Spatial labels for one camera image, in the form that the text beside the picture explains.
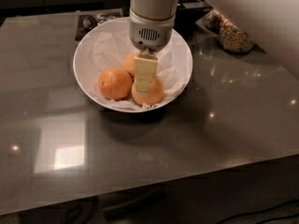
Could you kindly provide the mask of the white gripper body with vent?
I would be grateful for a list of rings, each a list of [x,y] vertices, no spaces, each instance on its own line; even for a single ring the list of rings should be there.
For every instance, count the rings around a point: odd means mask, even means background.
[[[174,17],[161,21],[142,18],[131,9],[128,31],[132,44],[139,50],[161,51],[171,38],[174,20]]]

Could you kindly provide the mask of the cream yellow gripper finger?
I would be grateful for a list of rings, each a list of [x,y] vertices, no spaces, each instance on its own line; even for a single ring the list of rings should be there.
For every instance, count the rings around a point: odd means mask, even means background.
[[[135,89],[138,92],[149,92],[157,65],[158,58],[151,49],[141,50],[135,56]]]

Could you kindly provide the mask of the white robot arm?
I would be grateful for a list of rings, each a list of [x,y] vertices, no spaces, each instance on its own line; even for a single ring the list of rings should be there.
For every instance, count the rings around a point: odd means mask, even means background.
[[[205,0],[263,50],[299,77],[299,0]],[[129,36],[141,51],[135,88],[150,90],[156,53],[169,42],[178,0],[131,0]]]

